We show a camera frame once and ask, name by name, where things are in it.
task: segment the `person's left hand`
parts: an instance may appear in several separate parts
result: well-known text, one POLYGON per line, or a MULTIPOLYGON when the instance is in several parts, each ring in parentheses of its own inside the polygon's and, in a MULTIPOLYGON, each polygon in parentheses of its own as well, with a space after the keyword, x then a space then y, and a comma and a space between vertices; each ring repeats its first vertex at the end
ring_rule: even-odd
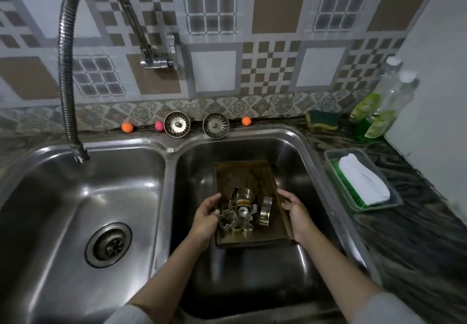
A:
POLYGON ((188 236, 200 244, 201 250, 207 249, 209 241, 219 223, 219 210, 211 213, 214 204, 219 198, 220 193, 206 198, 196 210, 195 219, 188 236))

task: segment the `granite countertop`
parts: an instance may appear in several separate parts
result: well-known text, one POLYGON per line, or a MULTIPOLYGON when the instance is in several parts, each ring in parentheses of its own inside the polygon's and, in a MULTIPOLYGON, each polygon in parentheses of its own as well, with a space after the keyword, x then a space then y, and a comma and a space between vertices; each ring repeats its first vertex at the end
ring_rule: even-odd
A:
MULTIPOLYGON (((399 207, 353 215, 383 286, 428 323, 467 321, 467 227, 448 209, 429 183, 385 141, 357 142, 353 124, 341 119, 336 131, 310 131, 304 118, 267 119, 260 123, 295 126, 324 159, 324 151, 358 147, 370 156, 404 199, 399 207)), ((200 130, 194 124, 193 131, 200 130)), ((81 132, 83 142, 148 137, 154 128, 132 134, 81 132)), ((25 154, 64 144, 63 134, 45 133, 0 140, 0 178, 25 154)))

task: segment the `stainless steel sink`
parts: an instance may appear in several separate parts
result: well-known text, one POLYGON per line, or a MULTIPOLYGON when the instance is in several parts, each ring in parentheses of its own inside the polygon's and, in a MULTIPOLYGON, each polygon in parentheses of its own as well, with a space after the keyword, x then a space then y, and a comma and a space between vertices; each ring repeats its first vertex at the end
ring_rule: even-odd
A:
MULTIPOLYGON (((90 162, 77 164, 66 146, 53 146, 25 157, 0 184, 2 322, 104 321, 186 236, 197 206, 215 193, 220 161, 269 161, 278 186, 300 197, 327 237, 380 282, 318 156, 293 128, 85 146, 90 162)), ((301 246, 211 244, 175 321, 268 323, 326 313, 338 310, 301 246)))

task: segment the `gray sleeve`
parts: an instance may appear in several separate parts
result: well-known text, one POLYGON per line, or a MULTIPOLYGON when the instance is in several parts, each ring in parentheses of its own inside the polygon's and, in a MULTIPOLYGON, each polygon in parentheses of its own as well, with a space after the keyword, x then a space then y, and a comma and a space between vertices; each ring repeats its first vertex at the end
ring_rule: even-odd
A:
POLYGON ((130 304, 120 307, 104 324, 154 324, 148 315, 130 304))
POLYGON ((378 293, 355 313, 353 324, 426 324, 391 293, 378 293))

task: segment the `bottle label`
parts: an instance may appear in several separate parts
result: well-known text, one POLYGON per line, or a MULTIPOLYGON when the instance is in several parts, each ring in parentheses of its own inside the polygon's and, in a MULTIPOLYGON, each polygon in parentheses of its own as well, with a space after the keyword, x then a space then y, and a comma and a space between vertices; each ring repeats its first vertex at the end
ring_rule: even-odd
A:
POLYGON ((370 111, 374 110, 381 100, 381 94, 371 92, 350 113, 350 117, 357 121, 362 120, 370 111))
POLYGON ((365 133, 365 137, 375 139, 388 131, 396 118, 396 110, 386 110, 373 120, 373 123, 365 133))

